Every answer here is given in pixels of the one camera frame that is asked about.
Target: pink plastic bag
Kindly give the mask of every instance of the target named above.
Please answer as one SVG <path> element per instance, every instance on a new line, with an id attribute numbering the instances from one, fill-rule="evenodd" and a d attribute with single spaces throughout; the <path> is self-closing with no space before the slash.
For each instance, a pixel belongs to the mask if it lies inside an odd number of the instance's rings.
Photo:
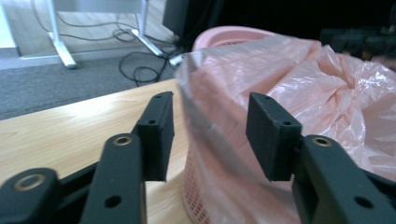
<path id="1" fill-rule="evenodd" d="M 300 222 L 290 182 L 270 183 L 246 138 L 251 91 L 276 99 L 303 135 L 333 138 L 359 167 L 396 181 L 396 74 L 379 63 L 275 35 L 187 54 L 177 79 L 190 138 L 184 200 L 195 223 Z"/>

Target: electrical cord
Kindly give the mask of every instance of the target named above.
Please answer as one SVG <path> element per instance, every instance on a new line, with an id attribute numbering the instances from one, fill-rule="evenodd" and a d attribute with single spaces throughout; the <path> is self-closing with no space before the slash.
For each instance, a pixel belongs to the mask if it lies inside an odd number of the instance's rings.
<path id="1" fill-rule="evenodd" d="M 174 56 L 176 56 L 176 55 L 178 55 L 178 54 L 180 54 L 183 51 L 184 51 L 183 48 L 176 48 L 175 50 L 173 50 L 171 52 L 166 52 L 166 51 L 163 50 L 165 55 L 164 56 L 159 56 L 159 57 L 155 56 L 155 55 L 153 55 L 151 53 L 131 52 L 131 53 L 128 53 L 128 54 L 126 54 L 125 56 L 123 56 L 121 58 L 121 60 L 119 62 L 119 71 L 125 78 L 133 81 L 136 84 L 137 87 L 141 86 L 140 83 L 158 82 L 158 81 L 160 81 L 161 75 L 163 74 L 163 71 L 165 70 L 166 65 L 168 64 L 169 59 L 174 57 Z M 152 56 L 152 57 L 155 58 L 155 60 L 158 60 L 158 59 L 163 60 L 163 65 L 162 65 L 160 71 L 157 72 L 155 69 L 153 69 L 151 67 L 147 67 L 147 66 L 139 66 L 129 75 L 128 72 L 126 72 L 124 70 L 124 68 L 123 68 L 124 62 L 130 57 L 138 56 L 139 58 L 141 58 L 142 55 Z M 149 70 L 150 72 L 152 72 L 154 74 L 154 77 L 153 78 L 149 78 L 149 79 L 138 78 L 137 77 L 137 73 L 139 71 L 142 71 L 142 70 Z"/>
<path id="2" fill-rule="evenodd" d="M 34 14 L 35 14 L 35 18 L 36 18 L 36 20 L 37 20 L 37 22 L 38 22 L 38 25 L 39 25 L 43 30 L 45 30 L 46 32 L 49 32 L 50 30 L 47 29 L 47 28 L 44 26 L 42 20 L 41 20 L 40 17 L 38 16 L 37 8 L 36 8 L 36 6 L 35 6 L 35 0 L 31 0 L 31 5 L 32 5 L 33 12 L 34 12 Z M 72 27 L 89 28 L 89 27 L 99 27 L 99 26 L 106 26 L 106 25 L 116 25 L 117 28 L 118 28 L 118 29 L 116 29 L 116 30 L 114 30 L 114 31 L 112 32 L 112 36 L 110 36 L 110 37 L 104 37 L 104 38 L 98 38 L 98 39 L 89 39 L 89 38 L 84 38 L 84 37 L 75 36 L 75 35 L 67 35 L 67 34 L 61 34 L 61 36 L 68 36 L 68 37 L 77 38 L 77 39 L 86 40 L 86 41 L 104 41 L 104 40 L 110 40 L 110 39 L 113 39 L 113 38 L 118 39 L 120 42 L 131 42 L 131 41 L 134 41 L 134 40 L 135 40 L 135 36 L 131 33 L 131 29 L 135 29 L 135 27 L 133 27 L 132 25 L 129 25 L 129 24 L 127 24 L 127 23 L 120 22 L 120 14 L 117 14 L 116 21 L 103 22 L 103 23 L 97 23 L 97 24 L 89 24 L 89 25 L 77 25 L 77 24 L 72 24 L 72 23 L 70 23 L 70 22 L 67 22 L 64 18 L 62 18 L 62 16 L 61 16 L 59 13 L 57 13 L 57 16 L 58 16 L 58 18 L 60 19 L 61 22 L 63 22 L 63 23 L 66 24 L 66 25 L 72 26 Z M 126 27 L 128 27 L 128 28 L 130 28 L 130 29 L 123 29 L 123 28 L 120 27 L 121 25 L 126 26 Z M 131 36 L 132 39 L 123 39 L 123 38 L 120 38 L 120 36 L 122 36 L 122 35 Z M 182 53 L 182 52 L 184 51 L 183 48 L 179 48 L 179 47 L 178 47 L 175 43 L 173 43 L 173 42 L 168 42 L 168 41 L 160 40 L 160 39 L 154 38 L 153 36 L 150 36 L 150 35 L 146 35 L 146 37 L 147 37 L 148 39 L 152 40 L 152 41 L 156 41 L 156 42 L 158 42 L 158 43 L 167 45 L 168 47 L 169 47 L 169 46 L 176 47 L 176 49 L 173 50 L 173 51 L 171 51 L 171 52 L 167 52 L 166 50 L 163 49 L 164 47 L 161 47 L 161 51 L 164 52 L 164 55 L 163 55 L 163 56 L 160 56 L 160 57 L 158 57 L 158 56 L 156 56 L 156 55 L 153 55 L 153 54 L 151 54 L 151 53 L 143 53 L 143 52 L 131 52 L 131 53 L 128 53 L 128 54 L 126 54 L 125 56 L 123 56 L 123 57 L 121 58 L 120 62 L 119 62 L 119 71 L 120 71 L 120 73 L 121 73 L 124 77 L 126 77 L 126 78 L 129 79 L 129 80 L 132 80 L 132 81 L 136 84 L 137 87 L 141 86 L 141 83 L 158 82 L 158 81 L 160 80 L 160 78 L 161 78 L 161 75 L 163 74 L 163 71 L 164 71 L 165 68 L 166 68 L 166 65 L 167 65 L 168 62 L 169 62 L 169 59 L 172 58 L 173 56 L 176 56 L 176 55 Z M 163 65 L 162 65 L 160 71 L 156 71 L 155 69 L 153 69 L 153 68 L 151 68 L 151 67 L 147 67 L 147 66 L 138 66 L 138 67 L 136 67 L 136 69 L 132 72 L 132 74 L 129 75 L 128 72 L 125 71 L 125 69 L 124 69 L 124 63 L 125 63 L 125 61 L 126 61 L 127 59 L 129 59 L 129 58 L 131 58 L 131 57 L 133 57 L 133 56 L 135 56 L 135 55 L 138 55 L 139 58 L 141 58 L 142 55 L 148 55 L 148 56 L 155 57 L 156 60 L 158 60 L 158 59 L 162 60 L 162 61 L 163 61 Z M 153 77 L 153 78 L 149 78 L 149 79 L 141 79 L 141 78 L 138 78 L 138 72 L 139 72 L 139 71 L 145 71 L 145 70 L 148 70 L 148 71 L 152 72 L 152 73 L 154 74 L 154 77 Z"/>

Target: white desk frame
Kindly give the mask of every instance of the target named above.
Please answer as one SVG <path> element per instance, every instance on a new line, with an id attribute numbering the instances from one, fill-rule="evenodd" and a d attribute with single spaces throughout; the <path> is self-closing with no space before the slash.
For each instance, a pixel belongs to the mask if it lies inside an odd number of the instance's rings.
<path id="1" fill-rule="evenodd" d="M 60 38 L 56 11 L 139 13 L 138 29 L 132 29 L 132 34 L 155 55 L 163 55 L 163 52 L 145 36 L 149 0 L 47 0 L 47 4 L 52 28 L 49 37 L 67 68 L 75 68 L 77 64 Z"/>

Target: carpet floor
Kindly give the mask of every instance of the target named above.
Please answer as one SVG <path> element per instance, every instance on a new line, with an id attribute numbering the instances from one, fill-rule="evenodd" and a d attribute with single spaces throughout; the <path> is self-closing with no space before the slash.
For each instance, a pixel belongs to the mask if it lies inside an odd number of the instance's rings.
<path id="1" fill-rule="evenodd" d="M 134 77 L 134 70 L 137 69 L 135 76 L 138 79 L 147 80 L 155 78 L 155 73 L 160 73 L 165 63 L 164 59 L 153 55 L 130 55 L 122 63 L 125 77 L 119 70 L 121 59 L 83 61 L 73 70 L 62 63 L 0 70 L 0 119 L 136 88 L 135 82 L 127 78 Z M 174 68 L 166 63 L 158 81 L 173 77 Z"/>

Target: light wood desk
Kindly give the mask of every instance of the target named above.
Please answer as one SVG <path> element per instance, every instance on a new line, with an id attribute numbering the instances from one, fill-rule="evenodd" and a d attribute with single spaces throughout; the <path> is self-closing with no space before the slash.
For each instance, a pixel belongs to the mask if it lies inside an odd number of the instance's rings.
<path id="1" fill-rule="evenodd" d="M 0 184 L 30 168 L 50 167 L 63 178 L 98 161 L 107 138 L 129 133 L 163 91 L 174 93 L 175 138 L 167 182 L 147 183 L 148 223 L 191 223 L 181 193 L 188 138 L 173 79 L 0 121 Z"/>

